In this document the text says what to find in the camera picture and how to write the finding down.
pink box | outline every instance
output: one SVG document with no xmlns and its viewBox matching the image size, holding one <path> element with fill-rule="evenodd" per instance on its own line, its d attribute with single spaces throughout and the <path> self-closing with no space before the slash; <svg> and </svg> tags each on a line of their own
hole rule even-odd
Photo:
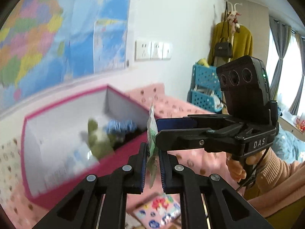
<svg viewBox="0 0 305 229">
<path fill-rule="evenodd" d="M 53 208 L 88 174 L 104 176 L 128 162 L 137 154 L 147 133 L 136 137 L 103 158 L 98 165 L 57 187 L 46 185 L 45 175 L 59 165 L 71 150 L 87 140 L 87 121 L 94 118 L 99 126 L 109 120 L 132 120 L 145 131 L 148 111 L 126 95 L 104 86 L 73 95 L 26 116 L 21 138 L 21 170 L 27 198 L 47 209 Z"/>
</svg>

world map poster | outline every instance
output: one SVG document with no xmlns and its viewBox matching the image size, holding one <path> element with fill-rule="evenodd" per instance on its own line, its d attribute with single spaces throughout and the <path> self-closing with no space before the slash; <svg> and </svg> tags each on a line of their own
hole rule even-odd
<svg viewBox="0 0 305 229">
<path fill-rule="evenodd" d="M 67 80 L 125 68 L 130 0 L 20 0 L 0 30 L 0 113 Z"/>
</svg>

black cable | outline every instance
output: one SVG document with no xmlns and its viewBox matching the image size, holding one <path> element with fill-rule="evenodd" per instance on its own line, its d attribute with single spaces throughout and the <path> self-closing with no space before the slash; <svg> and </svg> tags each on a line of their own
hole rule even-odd
<svg viewBox="0 0 305 229">
<path fill-rule="evenodd" d="M 251 186 L 249 188 L 247 187 L 247 189 L 251 189 L 255 185 L 255 183 L 256 183 L 256 180 L 254 180 L 253 183 L 251 184 Z"/>
<path fill-rule="evenodd" d="M 253 172 L 257 169 L 257 167 L 260 165 L 260 163 L 263 161 L 264 157 L 266 156 L 268 150 L 269 150 L 270 147 L 266 148 L 266 151 L 264 152 L 264 154 L 262 155 L 262 157 L 260 158 L 260 160 L 258 161 L 258 163 L 256 164 L 256 166 L 253 168 L 251 174 L 249 175 L 249 177 L 246 179 L 245 183 L 243 185 L 240 185 L 236 191 L 238 192 L 242 187 L 246 186 L 249 184 L 250 180 L 251 180 L 251 177 L 252 177 L 252 174 Z"/>
</svg>

electrical outlet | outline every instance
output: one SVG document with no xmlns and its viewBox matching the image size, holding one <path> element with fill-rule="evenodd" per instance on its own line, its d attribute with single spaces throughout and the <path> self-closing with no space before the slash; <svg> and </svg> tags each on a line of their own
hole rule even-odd
<svg viewBox="0 0 305 229">
<path fill-rule="evenodd" d="M 163 44 L 163 54 L 162 59 L 171 59 L 173 51 L 173 45 L 171 43 L 164 43 Z"/>
<path fill-rule="evenodd" d="M 163 54 L 163 42 L 152 42 L 151 59 L 161 60 Z"/>
<path fill-rule="evenodd" d="M 151 41 L 137 40 L 135 42 L 135 60 L 150 60 Z"/>
</svg>

storage box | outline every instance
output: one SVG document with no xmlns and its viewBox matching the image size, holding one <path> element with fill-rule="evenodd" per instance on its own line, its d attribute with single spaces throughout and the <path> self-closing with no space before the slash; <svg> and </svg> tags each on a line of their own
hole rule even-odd
<svg viewBox="0 0 305 229">
<path fill-rule="evenodd" d="M 66 180 L 59 187 L 49 187 L 45 175 L 62 163 L 68 154 L 87 141 L 87 122 L 94 118 L 99 127 L 111 119 L 132 120 L 143 132 L 147 129 L 148 111 L 124 94 L 109 87 L 74 95 L 51 104 L 24 120 L 21 139 L 21 168 L 25 192 L 32 202 L 51 209 L 88 174 L 111 174 L 137 154 L 146 133 L 118 148 L 100 164 Z"/>
<path fill-rule="evenodd" d="M 220 100 L 222 99 L 221 91 L 216 91 L 215 95 L 217 95 Z M 197 91 L 192 91 L 192 104 L 213 113 L 218 113 L 222 110 L 222 108 L 219 108 L 217 110 L 215 109 L 213 97 Z"/>
<path fill-rule="evenodd" d="M 198 86 L 220 91 L 220 83 L 216 74 L 216 67 L 205 67 L 199 64 L 196 67 L 196 80 L 195 83 Z"/>
</svg>

